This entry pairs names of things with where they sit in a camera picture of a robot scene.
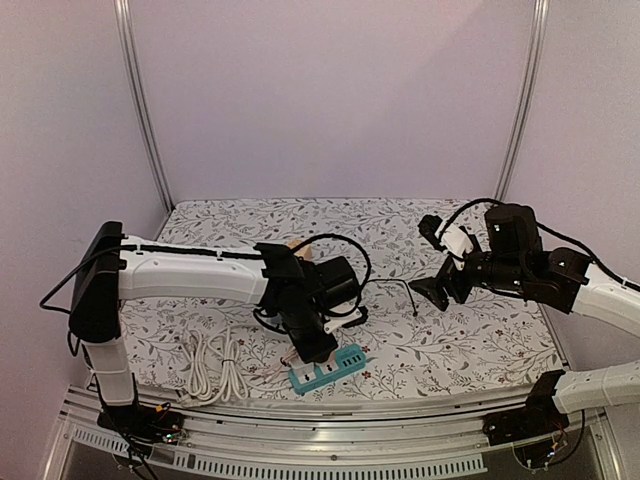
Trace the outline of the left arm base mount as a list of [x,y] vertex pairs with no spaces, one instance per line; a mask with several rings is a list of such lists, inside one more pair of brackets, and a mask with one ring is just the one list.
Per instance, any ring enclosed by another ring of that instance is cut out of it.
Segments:
[[175,444],[183,436],[184,422],[185,416],[165,402],[157,406],[103,405],[97,424],[136,443]]

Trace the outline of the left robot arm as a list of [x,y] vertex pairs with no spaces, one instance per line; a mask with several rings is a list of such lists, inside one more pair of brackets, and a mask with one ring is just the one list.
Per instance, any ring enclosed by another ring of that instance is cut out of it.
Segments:
[[73,285],[65,309],[68,328],[86,349],[101,398],[111,419],[128,434],[148,426],[148,412],[137,401],[120,324],[124,301],[151,297],[209,298],[254,305],[278,317],[284,334],[306,364],[328,360],[337,348],[335,331],[363,323],[363,283],[349,261],[321,263],[300,255],[302,242],[257,243],[244,249],[173,245],[127,235],[121,223],[98,230],[82,260],[41,300]]

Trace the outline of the teal power strip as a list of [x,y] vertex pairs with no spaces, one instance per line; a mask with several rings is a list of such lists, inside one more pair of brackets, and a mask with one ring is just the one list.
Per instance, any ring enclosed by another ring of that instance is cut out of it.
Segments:
[[289,363],[288,378],[293,391],[297,395],[305,395],[363,370],[366,366],[366,355],[358,345],[342,347],[332,352],[326,362],[313,363],[313,374],[300,377],[293,373],[292,362],[302,363],[302,360],[296,357]]

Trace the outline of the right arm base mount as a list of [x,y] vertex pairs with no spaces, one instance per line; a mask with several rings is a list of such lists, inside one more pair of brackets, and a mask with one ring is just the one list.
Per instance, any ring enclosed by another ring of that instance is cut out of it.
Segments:
[[520,466],[528,471],[547,469],[567,445],[569,418],[553,403],[524,406],[487,414],[482,432],[491,446],[508,445]]

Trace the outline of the beige cube socket adapter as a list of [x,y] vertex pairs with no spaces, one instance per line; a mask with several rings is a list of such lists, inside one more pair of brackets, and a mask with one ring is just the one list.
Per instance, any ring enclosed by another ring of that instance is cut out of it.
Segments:
[[309,244],[301,246],[303,243],[302,239],[291,239],[287,246],[290,250],[294,252],[294,254],[303,260],[311,261],[312,260],[312,249]]

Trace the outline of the white charger adapter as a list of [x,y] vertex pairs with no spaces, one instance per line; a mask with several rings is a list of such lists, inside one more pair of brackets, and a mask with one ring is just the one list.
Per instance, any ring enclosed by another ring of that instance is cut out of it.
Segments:
[[297,376],[305,376],[314,373],[315,365],[313,363],[291,363],[291,369],[293,373]]

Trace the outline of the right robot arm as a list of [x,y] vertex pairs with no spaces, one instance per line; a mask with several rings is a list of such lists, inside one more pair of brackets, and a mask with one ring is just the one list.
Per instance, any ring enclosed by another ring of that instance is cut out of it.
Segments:
[[[591,317],[632,335],[639,333],[639,287],[612,272],[582,242],[561,233],[565,246],[543,248],[534,210],[492,201],[485,214],[489,248],[475,235],[437,215],[426,215],[419,232],[447,258],[432,277],[410,288],[444,311],[451,301],[466,302],[474,288],[534,301],[565,314]],[[639,364],[629,362],[597,370],[557,370],[543,374],[530,391],[517,427],[537,436],[556,414],[635,404],[639,401]]]

